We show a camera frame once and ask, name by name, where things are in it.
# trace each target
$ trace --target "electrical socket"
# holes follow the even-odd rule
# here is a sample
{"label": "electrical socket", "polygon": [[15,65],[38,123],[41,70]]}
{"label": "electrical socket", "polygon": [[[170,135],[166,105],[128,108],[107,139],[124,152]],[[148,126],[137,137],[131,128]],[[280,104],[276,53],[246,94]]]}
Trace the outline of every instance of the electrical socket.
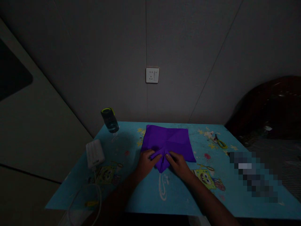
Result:
{"label": "electrical socket", "polygon": [[159,68],[147,67],[145,71],[145,79],[147,83],[158,83]]}

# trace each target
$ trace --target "white cable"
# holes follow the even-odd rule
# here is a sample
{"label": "white cable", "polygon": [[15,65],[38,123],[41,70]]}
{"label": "white cable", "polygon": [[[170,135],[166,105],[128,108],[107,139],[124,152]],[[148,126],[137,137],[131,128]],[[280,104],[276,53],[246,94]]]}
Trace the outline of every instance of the white cable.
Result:
{"label": "white cable", "polygon": [[73,226],[73,224],[72,224],[72,222],[71,222],[71,220],[70,220],[70,208],[71,208],[71,206],[72,206],[72,204],[73,204],[75,198],[76,198],[77,195],[79,194],[79,192],[80,192],[84,187],[88,187],[88,186],[90,186],[90,185],[96,186],[97,189],[98,189],[98,194],[99,194],[99,209],[98,209],[98,213],[97,213],[96,219],[94,220],[94,222],[93,222],[93,224],[92,224],[91,226],[94,226],[95,222],[97,221],[97,219],[98,219],[98,217],[99,217],[99,215],[100,215],[102,196],[101,196],[101,190],[100,190],[100,187],[99,187],[99,185],[96,184],[96,173],[95,173],[95,170],[94,170],[94,183],[93,183],[93,184],[84,185],[81,189],[79,189],[79,190],[77,191],[77,193],[75,194],[75,196],[74,196],[74,198],[73,198],[73,200],[72,200],[70,206],[68,207],[67,212],[64,214],[64,216],[67,214],[67,219],[68,219],[68,222],[69,222],[70,226]]}

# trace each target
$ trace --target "blue tablecloth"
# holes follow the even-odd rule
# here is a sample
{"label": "blue tablecloth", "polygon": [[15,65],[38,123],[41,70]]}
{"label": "blue tablecloth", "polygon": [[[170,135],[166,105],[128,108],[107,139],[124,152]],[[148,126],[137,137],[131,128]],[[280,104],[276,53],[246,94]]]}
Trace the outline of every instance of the blue tablecloth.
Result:
{"label": "blue tablecloth", "polygon": [[[136,167],[146,125],[166,128],[186,128],[196,163],[188,166],[199,176],[208,177],[206,186],[228,208],[235,217],[301,219],[300,203],[265,170],[270,185],[277,191],[279,202],[268,203],[264,198],[252,197],[243,180],[235,173],[227,152],[248,152],[223,125],[174,124],[147,122],[118,122],[117,133],[109,133],[105,126],[95,139],[99,139],[106,161],[98,166],[97,183],[101,186],[103,199],[115,189]],[[221,148],[214,137],[226,144]],[[92,183],[94,175],[87,167],[84,152],[70,174],[53,195],[46,208],[67,209],[85,184]],[[95,199],[95,195],[81,195],[74,208],[85,208],[84,203]],[[201,212],[185,184],[167,169],[162,174],[153,169],[138,185],[127,208],[133,213],[163,213],[201,215]]]}

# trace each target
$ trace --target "finger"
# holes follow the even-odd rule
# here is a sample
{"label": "finger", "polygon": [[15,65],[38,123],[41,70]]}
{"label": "finger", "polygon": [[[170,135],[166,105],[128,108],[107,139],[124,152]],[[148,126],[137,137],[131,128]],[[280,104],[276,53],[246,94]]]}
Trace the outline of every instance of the finger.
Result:
{"label": "finger", "polygon": [[153,166],[156,165],[157,162],[159,162],[159,160],[160,160],[161,158],[162,158],[162,155],[161,155],[161,154],[159,154],[159,155],[157,155],[156,157],[154,157],[153,160],[151,161],[152,165],[153,165]]}
{"label": "finger", "polygon": [[147,158],[149,158],[153,153],[155,153],[155,151],[151,150],[151,149],[145,151],[145,155],[146,155]]}
{"label": "finger", "polygon": [[177,167],[176,162],[172,159],[172,157],[169,154],[166,154],[165,156],[166,156],[167,161],[171,164],[171,166],[173,168]]}
{"label": "finger", "polygon": [[182,155],[177,154],[177,153],[172,152],[172,151],[170,151],[169,153],[170,153],[170,155],[171,155],[172,157],[174,157],[176,160],[179,160],[179,159],[181,158],[181,156],[182,156]]}

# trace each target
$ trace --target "spongebob print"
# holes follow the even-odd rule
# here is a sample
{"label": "spongebob print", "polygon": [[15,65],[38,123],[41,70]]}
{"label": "spongebob print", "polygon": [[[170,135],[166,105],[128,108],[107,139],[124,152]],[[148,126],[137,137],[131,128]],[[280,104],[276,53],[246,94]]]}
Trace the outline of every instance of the spongebob print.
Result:
{"label": "spongebob print", "polygon": [[97,171],[97,184],[107,185],[111,184],[114,178],[116,166],[102,166]]}
{"label": "spongebob print", "polygon": [[200,181],[208,188],[208,189],[216,189],[216,186],[206,169],[194,169],[191,170],[194,175],[196,175]]}

